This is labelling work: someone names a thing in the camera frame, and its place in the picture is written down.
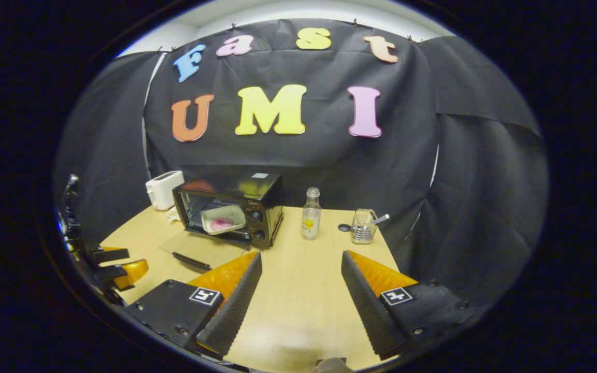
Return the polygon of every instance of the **table surface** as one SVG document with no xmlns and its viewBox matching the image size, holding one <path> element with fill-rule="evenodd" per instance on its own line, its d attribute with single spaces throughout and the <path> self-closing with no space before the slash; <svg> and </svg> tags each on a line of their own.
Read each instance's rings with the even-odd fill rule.
<svg viewBox="0 0 597 373">
<path fill-rule="evenodd" d="M 372 243 L 357 245 L 338 225 L 351 224 L 353 211 L 323 210 L 317 239 L 301 235 L 301 208 L 284 207 L 273 247 L 261 252 L 262 276 L 226 361 L 264 371 L 312 371 L 324 358 L 346 358 L 351 369 L 382 363 L 367 339 L 363 323 L 342 279 L 342 251 L 353 250 L 392 269 L 397 265 L 380 231 Z M 149 271 L 121 293 L 132 303 L 167 279 L 188 282 L 203 272 L 181 263 L 179 252 L 216 268 L 249 250 L 184 231 L 165 212 L 151 206 L 102 243 L 128 248 L 123 264 L 146 259 Z"/>
</svg>

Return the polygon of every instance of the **oven knob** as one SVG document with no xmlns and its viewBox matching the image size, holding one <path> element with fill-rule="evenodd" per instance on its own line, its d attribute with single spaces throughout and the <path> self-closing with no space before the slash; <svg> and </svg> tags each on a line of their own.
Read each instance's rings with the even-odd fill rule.
<svg viewBox="0 0 597 373">
<path fill-rule="evenodd" d="M 257 211 L 250 213 L 250 220 L 252 220 L 252 222 L 255 224 L 261 223 L 261 221 L 263 219 L 264 219 L 263 215 L 258 213 Z"/>
</svg>

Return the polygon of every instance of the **white toaster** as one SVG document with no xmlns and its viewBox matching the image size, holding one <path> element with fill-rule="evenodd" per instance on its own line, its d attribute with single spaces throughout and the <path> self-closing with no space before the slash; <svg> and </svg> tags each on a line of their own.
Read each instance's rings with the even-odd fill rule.
<svg viewBox="0 0 597 373">
<path fill-rule="evenodd" d="M 147 181 L 145 185 L 151 205 L 160 211 L 172 207 L 174 205 L 172 189 L 183 183 L 183 172 L 180 171 L 170 171 Z"/>
</svg>

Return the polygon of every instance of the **bottle cap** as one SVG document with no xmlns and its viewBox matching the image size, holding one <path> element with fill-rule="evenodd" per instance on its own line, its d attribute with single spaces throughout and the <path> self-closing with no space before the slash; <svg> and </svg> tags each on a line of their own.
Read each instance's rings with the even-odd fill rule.
<svg viewBox="0 0 597 373">
<path fill-rule="evenodd" d="M 317 198 L 319 196 L 319 189 L 317 188 L 308 188 L 308 192 L 306 195 L 310 198 Z"/>
</svg>

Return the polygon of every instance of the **metal basket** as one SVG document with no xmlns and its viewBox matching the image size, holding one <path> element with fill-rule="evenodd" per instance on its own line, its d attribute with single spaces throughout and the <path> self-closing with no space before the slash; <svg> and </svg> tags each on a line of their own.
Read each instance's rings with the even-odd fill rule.
<svg viewBox="0 0 597 373">
<path fill-rule="evenodd" d="M 374 210 L 367 208 L 356 210 L 353 214 L 353 221 L 351 222 L 351 241 L 361 244 L 372 243 L 377 226 L 370 223 L 376 218 L 377 214 L 375 214 Z"/>
</svg>

